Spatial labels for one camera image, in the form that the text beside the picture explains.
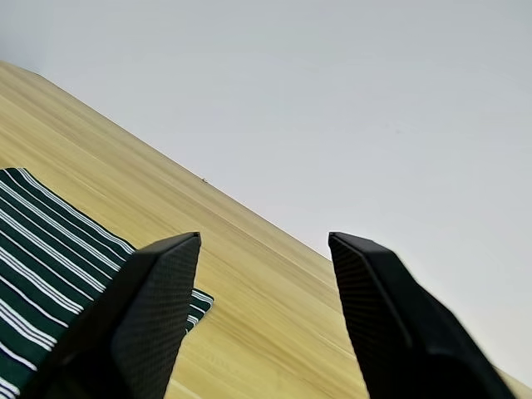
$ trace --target green and white striped towel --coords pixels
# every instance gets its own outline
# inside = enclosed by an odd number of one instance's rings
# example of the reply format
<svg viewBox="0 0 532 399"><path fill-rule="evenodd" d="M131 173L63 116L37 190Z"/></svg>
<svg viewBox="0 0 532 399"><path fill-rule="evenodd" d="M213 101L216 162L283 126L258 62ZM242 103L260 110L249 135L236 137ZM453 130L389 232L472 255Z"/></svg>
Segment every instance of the green and white striped towel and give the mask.
<svg viewBox="0 0 532 399"><path fill-rule="evenodd" d="M134 251L27 170L0 170L0 398L20 394ZM186 332L213 301L193 290Z"/></svg>

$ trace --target wooden table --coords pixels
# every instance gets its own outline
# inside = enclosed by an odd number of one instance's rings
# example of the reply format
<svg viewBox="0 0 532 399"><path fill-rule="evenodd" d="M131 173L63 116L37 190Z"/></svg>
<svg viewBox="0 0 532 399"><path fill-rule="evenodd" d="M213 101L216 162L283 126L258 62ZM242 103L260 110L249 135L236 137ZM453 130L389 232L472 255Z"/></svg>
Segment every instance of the wooden table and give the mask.
<svg viewBox="0 0 532 399"><path fill-rule="evenodd" d="M137 247L201 232L196 286L216 302L185 339L168 398L367 396L329 261L49 81L0 63L9 166Z"/></svg>

